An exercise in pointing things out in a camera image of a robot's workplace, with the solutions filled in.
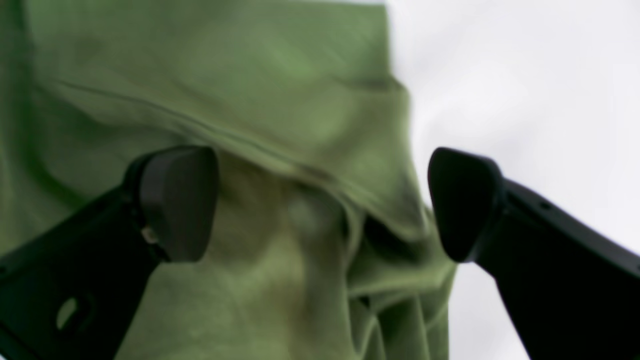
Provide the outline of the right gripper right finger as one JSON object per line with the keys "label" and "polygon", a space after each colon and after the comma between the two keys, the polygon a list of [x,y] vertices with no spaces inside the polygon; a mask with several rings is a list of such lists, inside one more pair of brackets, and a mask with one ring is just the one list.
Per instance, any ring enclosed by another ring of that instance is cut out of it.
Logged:
{"label": "right gripper right finger", "polygon": [[531,360],[637,360],[639,256],[503,176],[439,147],[427,172],[446,255],[496,283]]}

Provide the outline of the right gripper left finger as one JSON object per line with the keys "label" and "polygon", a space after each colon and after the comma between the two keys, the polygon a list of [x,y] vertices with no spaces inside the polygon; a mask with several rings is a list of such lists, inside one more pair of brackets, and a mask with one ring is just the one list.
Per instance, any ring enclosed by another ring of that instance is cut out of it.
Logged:
{"label": "right gripper left finger", "polygon": [[208,146],[147,153],[119,186],[2,256],[2,359],[114,359],[158,265],[203,258],[218,185]]}

